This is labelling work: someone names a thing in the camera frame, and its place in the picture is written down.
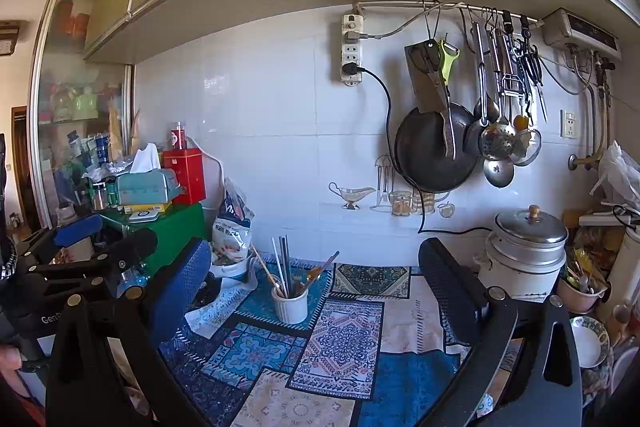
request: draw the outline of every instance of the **ribbed white cup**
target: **ribbed white cup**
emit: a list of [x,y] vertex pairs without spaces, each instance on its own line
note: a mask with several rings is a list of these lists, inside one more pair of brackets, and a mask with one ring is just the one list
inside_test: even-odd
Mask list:
[[271,289],[273,306],[276,308],[276,315],[285,324],[298,324],[306,319],[307,307],[306,297],[309,290],[306,289],[302,295],[293,299],[283,299],[276,293],[276,288]]

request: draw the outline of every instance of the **wall socket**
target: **wall socket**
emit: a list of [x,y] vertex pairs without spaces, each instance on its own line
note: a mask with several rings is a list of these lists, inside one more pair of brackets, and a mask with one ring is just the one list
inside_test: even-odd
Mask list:
[[347,32],[364,33],[364,17],[362,15],[349,14],[342,17],[342,55],[340,57],[340,79],[347,86],[355,86],[362,82],[362,73],[344,74],[342,67],[349,62],[355,62],[362,66],[362,41],[360,39],[348,39]]
[[560,130],[560,136],[562,138],[573,138],[575,139],[575,113],[569,112],[567,110],[560,110],[560,120],[562,122],[562,129]]

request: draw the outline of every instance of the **wooden lid knob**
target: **wooden lid knob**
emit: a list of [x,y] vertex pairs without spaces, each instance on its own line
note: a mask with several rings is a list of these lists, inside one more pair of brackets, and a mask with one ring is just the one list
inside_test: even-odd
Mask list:
[[538,220],[538,214],[540,213],[540,207],[536,204],[529,205],[529,218],[533,220]]

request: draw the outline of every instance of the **tablecloth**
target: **tablecloth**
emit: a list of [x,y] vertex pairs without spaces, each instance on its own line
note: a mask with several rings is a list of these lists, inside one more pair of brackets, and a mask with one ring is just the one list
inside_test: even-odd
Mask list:
[[[313,266],[295,262],[294,275]],[[210,338],[184,322],[159,348],[212,426],[412,426],[460,366],[465,346],[417,267],[334,264],[298,325],[277,319],[262,270],[257,280],[212,305]]]

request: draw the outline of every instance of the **metal lid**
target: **metal lid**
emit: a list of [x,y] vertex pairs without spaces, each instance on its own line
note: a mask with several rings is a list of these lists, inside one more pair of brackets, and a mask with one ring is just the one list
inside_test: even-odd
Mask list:
[[562,221],[551,214],[540,212],[540,207],[536,204],[514,213],[498,214],[495,216],[495,224],[523,241],[543,245],[562,243],[568,236]]

